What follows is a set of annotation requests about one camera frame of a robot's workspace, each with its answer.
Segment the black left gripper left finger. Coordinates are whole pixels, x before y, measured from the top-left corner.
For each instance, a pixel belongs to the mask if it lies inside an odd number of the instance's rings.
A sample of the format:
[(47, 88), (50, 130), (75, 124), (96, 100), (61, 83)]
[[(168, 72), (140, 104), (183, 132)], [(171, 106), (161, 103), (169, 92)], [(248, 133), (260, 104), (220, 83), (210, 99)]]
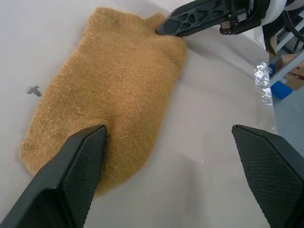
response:
[(71, 135), (35, 175), (2, 228), (82, 228), (100, 178), (107, 139), (104, 125)]

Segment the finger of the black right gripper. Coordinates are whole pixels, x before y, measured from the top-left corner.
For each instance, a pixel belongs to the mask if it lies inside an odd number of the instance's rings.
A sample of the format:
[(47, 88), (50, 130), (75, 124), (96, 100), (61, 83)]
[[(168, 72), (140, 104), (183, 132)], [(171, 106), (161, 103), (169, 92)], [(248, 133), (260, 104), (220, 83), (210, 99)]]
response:
[(221, 0), (195, 0), (175, 9), (166, 20), (156, 29), (159, 35), (176, 35), (181, 25), (180, 21), (206, 23), (211, 20), (225, 21)]
[(180, 21), (180, 26), (176, 30), (177, 37), (187, 37), (200, 31), (209, 29), (215, 25), (219, 25), (223, 20), (211, 20), (206, 23), (195, 21), (194, 23)]

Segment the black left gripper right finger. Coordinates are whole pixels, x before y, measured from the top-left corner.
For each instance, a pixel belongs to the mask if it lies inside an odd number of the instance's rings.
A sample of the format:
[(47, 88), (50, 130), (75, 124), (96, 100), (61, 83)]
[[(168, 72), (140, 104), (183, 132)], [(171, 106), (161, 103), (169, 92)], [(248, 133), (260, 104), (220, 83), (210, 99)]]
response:
[(283, 137), (236, 124), (232, 128), (243, 170), (272, 228), (304, 226), (304, 158)]

